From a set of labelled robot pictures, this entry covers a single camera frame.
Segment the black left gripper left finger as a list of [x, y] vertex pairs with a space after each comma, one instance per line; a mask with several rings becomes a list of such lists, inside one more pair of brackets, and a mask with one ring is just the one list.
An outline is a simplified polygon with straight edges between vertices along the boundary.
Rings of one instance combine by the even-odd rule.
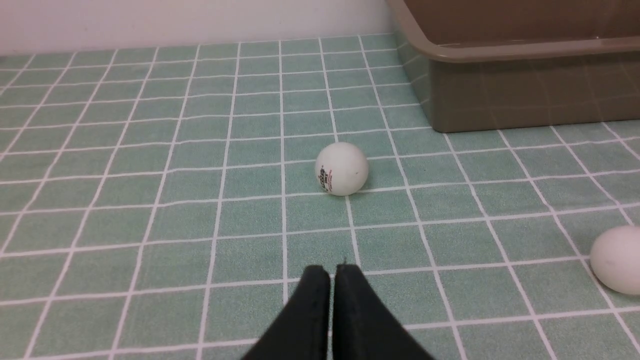
[[320, 265], [308, 265], [284, 308], [244, 360], [325, 360], [331, 281]]

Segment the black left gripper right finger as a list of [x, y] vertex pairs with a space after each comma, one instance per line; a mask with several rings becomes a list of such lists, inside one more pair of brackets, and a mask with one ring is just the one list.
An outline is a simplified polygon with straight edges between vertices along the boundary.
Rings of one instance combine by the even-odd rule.
[[334, 276], [334, 360], [432, 360], [387, 309], [356, 264]]

